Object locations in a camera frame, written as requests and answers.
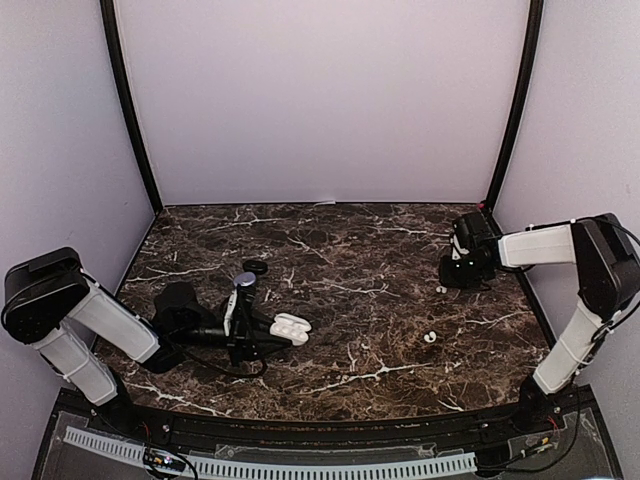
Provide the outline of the white charging case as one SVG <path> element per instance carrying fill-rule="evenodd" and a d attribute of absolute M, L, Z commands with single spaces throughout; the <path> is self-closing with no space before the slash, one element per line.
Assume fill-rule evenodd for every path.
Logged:
<path fill-rule="evenodd" d="M 309 340 L 311 330 L 311 324 L 305 319 L 288 313 L 279 313 L 274 317 L 269 333 L 289 340 L 293 346 L 299 347 Z"/>

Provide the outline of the purple charging case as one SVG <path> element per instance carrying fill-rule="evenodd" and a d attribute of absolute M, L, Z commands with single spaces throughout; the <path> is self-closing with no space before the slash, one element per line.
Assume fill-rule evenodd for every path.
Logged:
<path fill-rule="evenodd" d="M 257 281 L 257 276 L 253 272 L 242 272 L 233 279 L 233 284 L 236 288 L 247 288 L 254 285 Z"/>

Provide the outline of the black earbud charging case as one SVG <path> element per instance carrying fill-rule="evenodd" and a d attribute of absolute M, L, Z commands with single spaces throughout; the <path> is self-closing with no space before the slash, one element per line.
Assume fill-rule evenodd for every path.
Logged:
<path fill-rule="evenodd" d="M 261 260 L 249 259 L 243 262 L 243 270 L 255 275 L 264 275 L 268 272 L 268 265 Z"/>

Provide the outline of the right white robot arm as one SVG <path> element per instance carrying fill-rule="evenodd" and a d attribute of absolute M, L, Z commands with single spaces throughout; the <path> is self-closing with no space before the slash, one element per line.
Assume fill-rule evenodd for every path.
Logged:
<path fill-rule="evenodd" d="M 499 273 L 531 272 L 535 293 L 564 299 L 569 319 L 553 322 L 550 352 L 523 382 L 526 398 L 510 413 L 521 434 L 549 416 L 541 396 L 567 387 L 601 345 L 639 309 L 639 238 L 612 213 L 530 225 L 502 233 L 480 213 L 453 222 L 449 250 L 438 264 L 445 289 L 475 289 Z"/>

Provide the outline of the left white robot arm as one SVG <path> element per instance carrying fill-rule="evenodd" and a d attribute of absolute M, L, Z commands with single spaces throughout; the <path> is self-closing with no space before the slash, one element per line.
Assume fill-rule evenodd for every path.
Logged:
<path fill-rule="evenodd" d="M 165 373 L 189 358 L 187 347 L 225 349 L 231 364 L 263 362 L 266 347 L 301 346 L 310 324 L 294 315 L 254 311 L 258 276 L 268 267 L 249 260 L 233 291 L 215 313 L 203 306 L 188 282 L 167 285 L 155 297 L 146 320 L 116 299 L 83 268 L 79 254 L 63 247 L 11 267 L 4 277 L 1 324 L 18 342 L 31 346 L 97 408 L 120 436 L 141 427 L 116 373 L 102 363 L 71 327 L 84 326 L 152 373 Z"/>

